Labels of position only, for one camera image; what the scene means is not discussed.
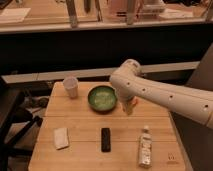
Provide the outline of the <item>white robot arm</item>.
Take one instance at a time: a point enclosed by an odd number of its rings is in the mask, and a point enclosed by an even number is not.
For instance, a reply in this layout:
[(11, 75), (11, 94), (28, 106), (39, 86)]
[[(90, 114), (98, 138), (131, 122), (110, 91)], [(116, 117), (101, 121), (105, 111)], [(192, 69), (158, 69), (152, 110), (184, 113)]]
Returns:
[(127, 115), (133, 113), (132, 100), (144, 98), (213, 129), (213, 92), (142, 78), (141, 65), (127, 59), (110, 75), (110, 83)]

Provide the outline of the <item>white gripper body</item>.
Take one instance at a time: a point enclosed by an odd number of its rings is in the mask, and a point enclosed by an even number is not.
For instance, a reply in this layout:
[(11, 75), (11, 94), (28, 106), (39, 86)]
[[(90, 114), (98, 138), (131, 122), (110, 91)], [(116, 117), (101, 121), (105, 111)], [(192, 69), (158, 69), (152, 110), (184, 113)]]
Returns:
[(137, 103), (138, 103), (138, 100), (136, 98), (123, 102), (122, 103), (123, 111), (127, 115), (131, 115), (133, 113), (133, 109), (137, 105)]

